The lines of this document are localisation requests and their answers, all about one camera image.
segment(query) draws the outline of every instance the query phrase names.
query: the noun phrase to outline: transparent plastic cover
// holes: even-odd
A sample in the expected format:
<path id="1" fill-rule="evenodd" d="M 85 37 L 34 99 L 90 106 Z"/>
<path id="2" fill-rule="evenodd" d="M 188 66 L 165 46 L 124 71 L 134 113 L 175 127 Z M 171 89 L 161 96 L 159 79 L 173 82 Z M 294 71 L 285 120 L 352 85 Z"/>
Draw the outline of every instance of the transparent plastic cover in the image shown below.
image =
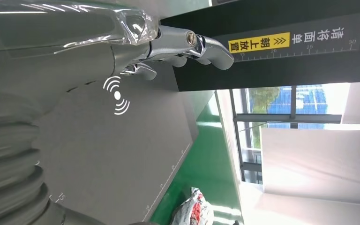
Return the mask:
<path id="1" fill-rule="evenodd" d="M 158 19 L 118 2 L 0 0 L 0 50 L 140 45 L 158 35 Z"/>

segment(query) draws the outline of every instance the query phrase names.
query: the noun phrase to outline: blue building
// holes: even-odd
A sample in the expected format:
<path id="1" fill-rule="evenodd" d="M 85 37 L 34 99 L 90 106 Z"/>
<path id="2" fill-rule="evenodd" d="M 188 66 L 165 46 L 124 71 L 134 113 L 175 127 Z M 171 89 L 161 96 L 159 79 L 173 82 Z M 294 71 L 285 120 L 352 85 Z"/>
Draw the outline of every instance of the blue building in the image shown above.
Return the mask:
<path id="1" fill-rule="evenodd" d="M 297 86 L 296 114 L 326 114 L 325 91 L 322 85 Z M 281 87 L 279 96 L 268 107 L 268 113 L 290 114 L 291 112 L 291 87 Z M 270 123 L 270 128 L 290 128 L 289 123 Z M 324 124 L 299 124 L 299 129 L 323 129 Z"/>

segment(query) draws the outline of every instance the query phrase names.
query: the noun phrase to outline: tree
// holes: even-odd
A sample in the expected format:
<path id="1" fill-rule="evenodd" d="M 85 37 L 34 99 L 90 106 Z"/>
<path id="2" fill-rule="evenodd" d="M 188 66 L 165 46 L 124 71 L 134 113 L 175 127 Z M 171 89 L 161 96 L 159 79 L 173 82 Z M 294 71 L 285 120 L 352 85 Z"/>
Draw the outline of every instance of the tree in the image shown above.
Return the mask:
<path id="1" fill-rule="evenodd" d="M 253 101 L 252 113 L 268 113 L 268 107 L 277 99 L 281 89 L 279 87 L 269 88 L 250 88 L 249 96 Z M 253 145 L 255 148 L 260 148 L 260 126 L 259 122 L 252 123 Z"/>
<path id="2" fill-rule="evenodd" d="M 279 96 L 280 87 L 250 88 L 249 95 L 253 101 L 252 113 L 268 113 L 269 105 Z"/>

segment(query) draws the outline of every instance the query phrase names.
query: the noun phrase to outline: gray table surface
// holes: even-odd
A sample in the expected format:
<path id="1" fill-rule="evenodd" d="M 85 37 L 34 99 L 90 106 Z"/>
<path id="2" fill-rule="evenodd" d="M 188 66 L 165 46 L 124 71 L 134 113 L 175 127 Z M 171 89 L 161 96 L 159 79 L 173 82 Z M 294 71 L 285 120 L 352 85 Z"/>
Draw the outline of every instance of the gray table surface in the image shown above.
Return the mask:
<path id="1" fill-rule="evenodd" d="M 95 82 L 35 122 L 53 201 L 108 225 L 151 216 L 196 135 L 172 67 L 152 66 L 153 81 L 122 78 L 119 90 L 130 101 L 124 115 L 114 115 L 113 94 Z"/>

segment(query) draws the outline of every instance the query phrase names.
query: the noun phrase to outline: red and white bag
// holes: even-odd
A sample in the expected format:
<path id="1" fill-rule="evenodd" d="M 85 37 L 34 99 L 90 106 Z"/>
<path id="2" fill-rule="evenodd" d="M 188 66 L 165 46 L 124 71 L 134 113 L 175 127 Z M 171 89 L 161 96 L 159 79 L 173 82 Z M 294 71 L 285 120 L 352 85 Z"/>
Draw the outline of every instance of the red and white bag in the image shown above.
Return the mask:
<path id="1" fill-rule="evenodd" d="M 211 204 L 198 188 L 192 187 L 191 193 L 174 215 L 171 225 L 212 225 L 214 215 Z"/>

